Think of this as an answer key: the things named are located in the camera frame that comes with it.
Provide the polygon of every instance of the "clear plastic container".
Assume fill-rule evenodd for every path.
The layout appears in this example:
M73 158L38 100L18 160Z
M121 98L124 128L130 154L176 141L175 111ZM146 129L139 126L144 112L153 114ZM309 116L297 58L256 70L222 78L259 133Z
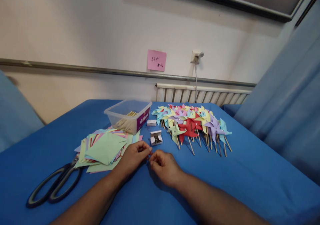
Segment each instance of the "clear plastic container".
M152 102L138 100L124 100L108 109L104 113L114 128L135 135L148 120ZM134 117L128 116L130 112L137 113Z

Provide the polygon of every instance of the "small box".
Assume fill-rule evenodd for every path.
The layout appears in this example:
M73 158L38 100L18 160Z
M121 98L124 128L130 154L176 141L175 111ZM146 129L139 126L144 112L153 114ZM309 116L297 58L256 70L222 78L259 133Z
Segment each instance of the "small box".
M148 120L147 127L155 127L157 125L157 120Z
M150 132L150 143L151 146L156 146L162 144L163 140L161 137L161 130Z

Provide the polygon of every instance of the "hand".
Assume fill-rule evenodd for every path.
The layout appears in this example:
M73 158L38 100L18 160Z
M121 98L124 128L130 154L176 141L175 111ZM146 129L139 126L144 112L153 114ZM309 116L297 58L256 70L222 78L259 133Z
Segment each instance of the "hand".
M184 172L171 153L157 150L149 159L151 170L169 187L176 187Z
M118 175L123 176L123 178L126 178L137 169L143 160L147 160L148 156L152 155L151 151L152 147L144 141L130 144L113 171Z

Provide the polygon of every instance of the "scissors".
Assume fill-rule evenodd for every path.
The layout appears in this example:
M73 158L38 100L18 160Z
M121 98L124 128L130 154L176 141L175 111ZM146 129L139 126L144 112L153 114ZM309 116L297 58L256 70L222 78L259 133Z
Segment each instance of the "scissors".
M43 204L45 201L48 201L49 203L57 203L60 202L62 199L64 199L68 194L74 189L74 187L77 185L81 174L82 174L82 167L74 168L74 165L78 161L78 157L75 157L71 163L68 163L64 165L63 167L59 168L58 170L54 171L51 175L49 175L43 182L41 182L36 189L31 193L30 197L27 200L26 207L27 208L35 208L41 204ZM62 186L66 183L68 178L70 177L71 173L73 171L77 170L78 175L76 180L73 182L73 184L66 190L63 194L57 196L57 193L62 188ZM40 189L55 175L59 174L59 177L57 180L52 184L48 192L39 200L35 201L35 197L40 191Z

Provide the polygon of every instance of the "radiator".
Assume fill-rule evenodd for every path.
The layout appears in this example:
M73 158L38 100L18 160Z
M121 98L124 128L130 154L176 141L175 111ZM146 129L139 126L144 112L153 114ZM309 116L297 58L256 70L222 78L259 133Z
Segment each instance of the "radiator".
M251 93L250 90L198 86L196 94L196 87L190 85L156 83L156 87L157 101L194 103L197 96L198 103L213 103L218 106L242 104Z

